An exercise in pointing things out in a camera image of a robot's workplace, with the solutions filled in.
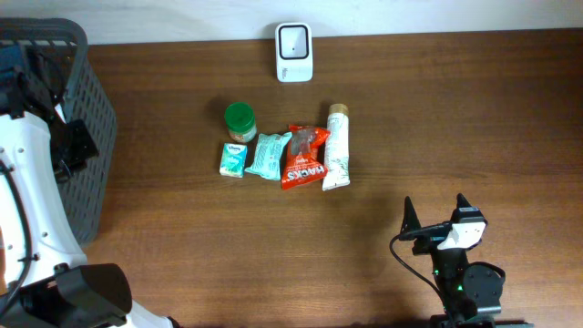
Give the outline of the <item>white cream tube gold cap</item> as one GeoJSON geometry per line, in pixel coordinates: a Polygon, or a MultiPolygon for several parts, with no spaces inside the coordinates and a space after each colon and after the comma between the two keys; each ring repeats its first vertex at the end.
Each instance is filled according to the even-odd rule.
{"type": "Polygon", "coordinates": [[[346,105],[330,105],[327,129],[330,136],[326,139],[324,151],[324,166],[328,169],[322,181],[324,191],[350,184],[349,108],[346,105]]]}

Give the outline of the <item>red candy bag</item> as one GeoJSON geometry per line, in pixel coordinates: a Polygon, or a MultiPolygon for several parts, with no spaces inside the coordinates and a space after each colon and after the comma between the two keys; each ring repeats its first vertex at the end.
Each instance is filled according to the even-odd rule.
{"type": "Polygon", "coordinates": [[[281,176],[284,190],[323,179],[328,169],[318,160],[319,147],[330,136],[326,128],[289,125],[291,139],[287,145],[286,163],[281,176]]]}

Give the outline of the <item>teal wet wipes pack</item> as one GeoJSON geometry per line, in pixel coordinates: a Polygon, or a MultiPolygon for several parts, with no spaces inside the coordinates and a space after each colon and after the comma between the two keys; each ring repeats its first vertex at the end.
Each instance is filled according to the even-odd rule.
{"type": "Polygon", "coordinates": [[[253,162],[245,169],[247,173],[259,175],[267,180],[281,179],[281,156],[283,149],[292,138],[291,132],[260,134],[253,162]]]}

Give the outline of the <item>small teal tissue pack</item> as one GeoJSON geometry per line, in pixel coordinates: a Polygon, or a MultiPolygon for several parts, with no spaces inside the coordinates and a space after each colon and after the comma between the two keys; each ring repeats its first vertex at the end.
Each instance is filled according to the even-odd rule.
{"type": "Polygon", "coordinates": [[[220,175],[242,178],[247,150],[247,146],[243,144],[225,143],[220,160],[220,175]]]}

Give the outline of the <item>green lid jar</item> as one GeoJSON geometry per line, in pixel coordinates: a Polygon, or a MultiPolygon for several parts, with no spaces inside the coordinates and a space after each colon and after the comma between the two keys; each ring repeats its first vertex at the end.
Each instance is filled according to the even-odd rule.
{"type": "Polygon", "coordinates": [[[256,119],[251,106],[244,102],[236,102],[227,106],[224,119],[230,136],[238,142],[247,143],[254,139],[257,133],[256,119]]]}

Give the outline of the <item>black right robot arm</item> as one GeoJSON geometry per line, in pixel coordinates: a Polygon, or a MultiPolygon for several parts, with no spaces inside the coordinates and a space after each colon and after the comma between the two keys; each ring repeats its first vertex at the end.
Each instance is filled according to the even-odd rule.
{"type": "Polygon", "coordinates": [[[399,241],[412,241],[412,254],[432,259],[429,282],[444,307],[443,315],[429,320],[431,327],[494,327],[493,316],[502,310],[500,298],[506,273],[483,262],[470,262],[467,253],[478,246],[488,222],[481,210],[465,196],[456,196],[450,220],[423,227],[409,197],[404,200],[404,219],[399,241]]]}

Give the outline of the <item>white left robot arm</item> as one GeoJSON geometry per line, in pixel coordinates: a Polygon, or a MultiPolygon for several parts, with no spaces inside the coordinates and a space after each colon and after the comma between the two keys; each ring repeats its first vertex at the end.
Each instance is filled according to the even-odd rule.
{"type": "Polygon", "coordinates": [[[84,121],[65,122],[53,63],[21,45],[1,50],[1,235],[4,327],[175,327],[134,301],[114,263],[90,264],[58,183],[98,154],[84,121]]]}

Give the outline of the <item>white barcode scanner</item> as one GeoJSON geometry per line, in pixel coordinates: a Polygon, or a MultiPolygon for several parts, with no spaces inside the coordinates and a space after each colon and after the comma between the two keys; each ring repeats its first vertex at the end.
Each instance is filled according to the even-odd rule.
{"type": "Polygon", "coordinates": [[[276,73],[282,83],[313,77],[312,30],[306,23],[281,23],[275,29],[276,73]]]}

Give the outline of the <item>dark grey plastic basket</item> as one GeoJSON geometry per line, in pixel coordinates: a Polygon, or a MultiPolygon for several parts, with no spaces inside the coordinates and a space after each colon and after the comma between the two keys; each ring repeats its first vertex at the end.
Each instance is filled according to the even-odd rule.
{"type": "Polygon", "coordinates": [[[44,119],[69,225],[87,246],[97,236],[117,118],[88,58],[87,35],[64,18],[1,21],[1,115],[44,119]]]}

